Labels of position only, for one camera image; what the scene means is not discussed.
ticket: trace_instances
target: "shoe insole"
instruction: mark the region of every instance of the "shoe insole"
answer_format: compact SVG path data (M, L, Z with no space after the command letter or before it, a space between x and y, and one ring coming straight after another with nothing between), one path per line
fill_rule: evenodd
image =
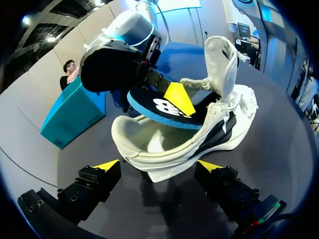
M194 105L196 113L189 117L159 93L146 88L131 89L127 98L136 111L156 122L177 128L200 129L207 114L207 106L211 102L216 102L220 96L211 92Z

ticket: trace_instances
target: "turquoise box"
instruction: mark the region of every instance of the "turquoise box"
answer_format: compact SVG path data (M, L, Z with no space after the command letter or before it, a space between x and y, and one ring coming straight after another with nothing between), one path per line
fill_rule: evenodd
M40 134L63 149L105 117L105 92L87 91L78 76L54 103Z

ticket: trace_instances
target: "yellow triangle marker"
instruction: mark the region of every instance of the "yellow triangle marker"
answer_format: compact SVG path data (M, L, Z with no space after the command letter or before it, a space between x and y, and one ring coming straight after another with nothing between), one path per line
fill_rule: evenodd
M191 116L196 112L182 83L171 82L164 98L179 108L186 116Z
M218 166L216 164L207 163L207 162L202 161L202 160L198 160L197 162L201 163L201 165L203 165L209 171L209 173L211 173L211 171L216 169L216 168L223 168L223 167Z
M120 162L118 159L116 160L113 160L111 162L107 162L107 163L103 163L103 164L100 164L98 166L94 166L92 168L100 168L100 169L104 169L105 172L108 171L116 162Z

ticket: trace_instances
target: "sneaker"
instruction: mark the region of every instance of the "sneaker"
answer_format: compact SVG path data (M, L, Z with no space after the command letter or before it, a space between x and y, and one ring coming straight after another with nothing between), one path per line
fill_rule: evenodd
M224 37L207 39L205 60L206 79L181 80L185 87L210 90L221 96L207 106L200 129L171 127L143 115L119 116L113 122L112 137L120 154L133 167L147 172L153 182L187 170L209 152L234 149L255 117L254 91L235 85L238 57L232 43Z

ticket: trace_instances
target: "person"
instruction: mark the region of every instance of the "person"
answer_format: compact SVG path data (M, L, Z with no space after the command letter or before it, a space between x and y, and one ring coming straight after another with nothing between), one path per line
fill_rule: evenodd
M301 110L304 112L313 97L318 93L319 84L317 79L313 76L314 66L310 64L308 69L308 81L304 87L304 92L301 92L299 97L296 99Z
M66 75L62 76L60 79L60 87L62 91L79 75L79 67L75 66L75 62L73 60L68 60L63 66L63 71Z

